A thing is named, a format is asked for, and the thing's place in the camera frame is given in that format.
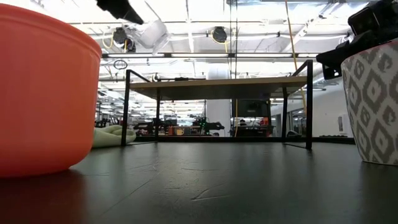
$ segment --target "light fixture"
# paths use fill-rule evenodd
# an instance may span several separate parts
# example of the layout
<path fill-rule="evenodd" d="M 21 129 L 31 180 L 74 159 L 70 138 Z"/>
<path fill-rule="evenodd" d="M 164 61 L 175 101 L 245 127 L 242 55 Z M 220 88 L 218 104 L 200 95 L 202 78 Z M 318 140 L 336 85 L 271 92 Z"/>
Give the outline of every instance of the light fixture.
<path fill-rule="evenodd" d="M 313 89 L 312 91 L 326 91 L 326 89 Z"/>
<path fill-rule="evenodd" d="M 178 58 L 226 58 L 228 54 L 172 54 L 172 57 Z"/>
<path fill-rule="evenodd" d="M 110 105 L 101 105 L 101 108 L 104 108 L 104 109 L 111 109 L 112 106 L 110 106 Z"/>
<path fill-rule="evenodd" d="M 316 57 L 318 54 L 298 54 L 297 57 Z"/>
<path fill-rule="evenodd" d="M 252 53 L 240 53 L 240 54 L 236 54 L 236 56 L 239 57 L 278 57 L 278 58 L 283 58 L 283 57 L 292 57 L 292 54 L 252 54 Z"/>
<path fill-rule="evenodd" d="M 323 78 L 323 77 L 320 77 L 320 78 L 318 78 L 318 79 L 316 79 L 314 82 L 312 82 L 312 83 L 317 83 L 317 82 L 320 82 L 320 81 L 324 81 L 325 79 Z"/>
<path fill-rule="evenodd" d="M 164 54 L 107 54 L 108 58 L 156 58 L 164 57 Z"/>

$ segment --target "table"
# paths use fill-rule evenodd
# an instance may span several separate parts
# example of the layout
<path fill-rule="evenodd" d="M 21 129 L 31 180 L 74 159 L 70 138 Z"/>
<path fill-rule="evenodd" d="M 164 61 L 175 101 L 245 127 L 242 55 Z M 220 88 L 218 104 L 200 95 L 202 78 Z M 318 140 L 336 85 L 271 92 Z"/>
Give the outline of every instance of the table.
<path fill-rule="evenodd" d="M 297 76 L 304 68 L 307 76 Z M 228 80 L 195 80 L 177 82 L 130 83 L 132 70 L 126 71 L 122 146 L 126 145 L 129 90 L 157 101 L 156 122 L 159 120 L 161 100 L 216 100 L 283 98 L 282 142 L 286 142 L 287 97 L 306 85 L 307 137 L 305 148 L 312 148 L 313 62 L 307 60 L 291 77 L 246 78 Z M 155 140 L 159 140 L 159 125 L 155 124 Z"/>

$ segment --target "white wall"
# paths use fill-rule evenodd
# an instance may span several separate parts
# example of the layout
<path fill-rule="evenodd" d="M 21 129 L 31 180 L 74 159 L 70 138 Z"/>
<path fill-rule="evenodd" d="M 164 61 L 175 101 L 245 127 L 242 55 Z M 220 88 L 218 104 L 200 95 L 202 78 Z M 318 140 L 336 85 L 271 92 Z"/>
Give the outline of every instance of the white wall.
<path fill-rule="evenodd" d="M 327 86 L 326 91 L 315 91 L 313 94 L 313 137 L 342 135 L 339 132 L 338 117 L 347 114 L 347 107 L 342 79 L 338 83 L 337 86 Z M 302 100 L 288 101 L 288 112 L 301 108 Z M 282 109 L 283 105 L 271 107 L 271 115 L 281 114 Z"/>

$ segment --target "plastic bowl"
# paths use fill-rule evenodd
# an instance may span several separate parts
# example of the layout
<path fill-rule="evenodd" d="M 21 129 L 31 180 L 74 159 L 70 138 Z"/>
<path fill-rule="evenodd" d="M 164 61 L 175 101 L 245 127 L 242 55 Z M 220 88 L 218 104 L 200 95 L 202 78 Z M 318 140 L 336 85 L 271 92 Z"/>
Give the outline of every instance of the plastic bowl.
<path fill-rule="evenodd" d="M 101 48 L 49 16 L 0 4 L 0 177 L 80 162 L 93 143 Z"/>

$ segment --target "gray and white planter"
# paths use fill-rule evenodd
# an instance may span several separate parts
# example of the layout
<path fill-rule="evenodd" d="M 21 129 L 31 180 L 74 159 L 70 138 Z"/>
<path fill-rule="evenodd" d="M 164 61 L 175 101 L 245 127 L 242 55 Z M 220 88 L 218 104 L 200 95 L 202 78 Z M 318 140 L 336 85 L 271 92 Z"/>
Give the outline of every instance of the gray and white planter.
<path fill-rule="evenodd" d="M 398 166 L 398 42 L 353 55 L 341 69 L 359 155 Z"/>

